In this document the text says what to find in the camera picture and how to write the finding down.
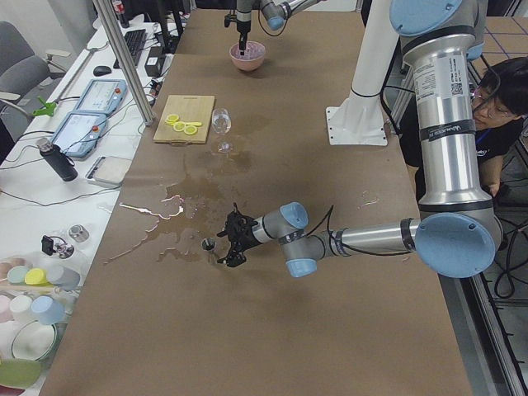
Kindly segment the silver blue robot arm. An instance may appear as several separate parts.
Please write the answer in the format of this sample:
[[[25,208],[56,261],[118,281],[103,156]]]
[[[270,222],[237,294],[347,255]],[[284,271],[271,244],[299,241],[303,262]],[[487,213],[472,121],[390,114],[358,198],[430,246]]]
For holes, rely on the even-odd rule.
[[[258,9],[264,16],[268,27],[272,31],[276,31],[283,27],[294,14],[317,3],[317,0],[280,2],[237,0],[233,11],[224,18],[224,25],[228,27],[231,21],[235,21],[239,33],[238,51],[244,55],[247,49],[248,34],[251,31],[252,10],[254,8]]]
[[[372,2],[349,97],[327,110],[332,144],[381,145],[384,79],[394,50],[402,50],[412,74],[426,183],[418,219],[313,235],[297,202],[257,219],[234,210],[222,230],[230,247],[221,263],[239,266],[248,249],[276,240],[294,277],[313,273],[325,257],[355,253],[415,252],[452,278],[487,269],[502,226],[479,182],[467,70],[482,52],[486,9],[484,1]]]

